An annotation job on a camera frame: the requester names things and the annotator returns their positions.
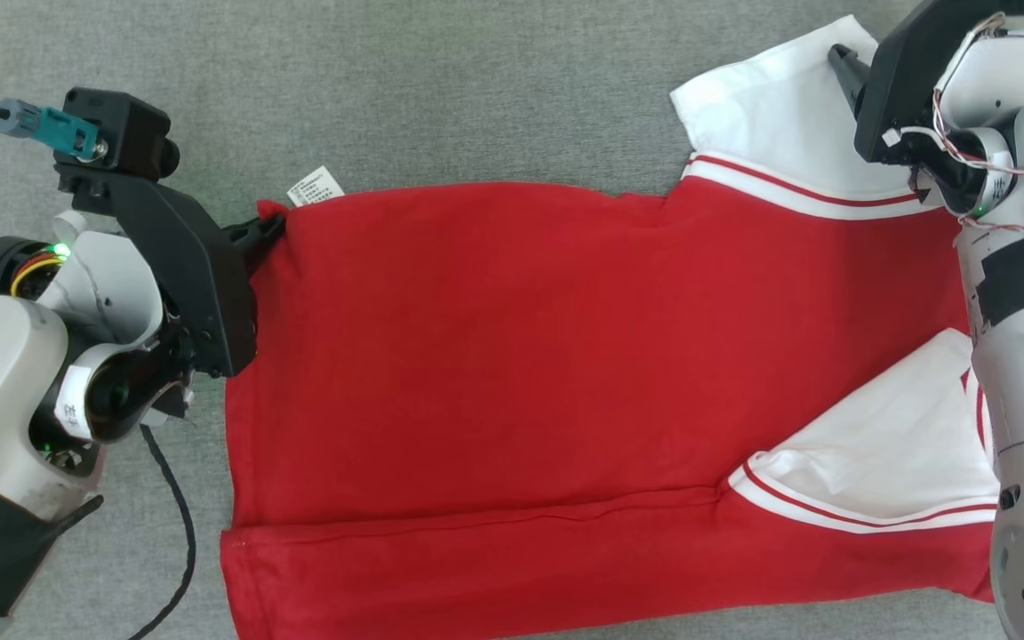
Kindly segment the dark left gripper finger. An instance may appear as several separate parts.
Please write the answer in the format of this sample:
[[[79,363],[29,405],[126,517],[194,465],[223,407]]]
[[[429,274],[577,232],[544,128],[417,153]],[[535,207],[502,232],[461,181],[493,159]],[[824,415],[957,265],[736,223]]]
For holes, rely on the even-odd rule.
[[[255,275],[261,263],[276,246],[279,239],[287,228],[287,220],[283,214],[273,216],[256,216],[251,221],[230,224],[222,231],[228,236],[236,250],[244,261],[248,278]]]

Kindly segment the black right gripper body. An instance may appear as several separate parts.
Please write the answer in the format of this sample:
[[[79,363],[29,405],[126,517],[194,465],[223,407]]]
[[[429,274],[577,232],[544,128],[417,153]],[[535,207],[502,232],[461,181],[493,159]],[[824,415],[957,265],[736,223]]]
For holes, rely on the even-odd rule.
[[[1024,1],[923,1],[878,45],[856,106],[854,148],[864,161],[909,163],[883,134],[922,121],[964,36],[997,12],[1024,16]]]

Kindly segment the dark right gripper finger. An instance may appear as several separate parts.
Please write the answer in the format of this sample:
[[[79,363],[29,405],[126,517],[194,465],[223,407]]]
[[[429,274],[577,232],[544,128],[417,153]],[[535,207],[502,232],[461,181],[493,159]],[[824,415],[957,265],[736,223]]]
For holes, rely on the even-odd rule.
[[[870,67],[859,57],[856,50],[844,44],[833,44],[828,50],[828,63],[836,74],[851,114],[859,114],[868,84]]]

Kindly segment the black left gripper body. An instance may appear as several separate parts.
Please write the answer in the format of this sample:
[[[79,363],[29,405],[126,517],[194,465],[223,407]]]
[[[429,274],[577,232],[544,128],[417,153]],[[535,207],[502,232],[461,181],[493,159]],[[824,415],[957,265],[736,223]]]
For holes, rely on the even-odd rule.
[[[54,165],[86,213],[113,216],[194,341],[200,372],[234,377],[256,356],[251,278],[230,239],[194,198],[145,178]]]

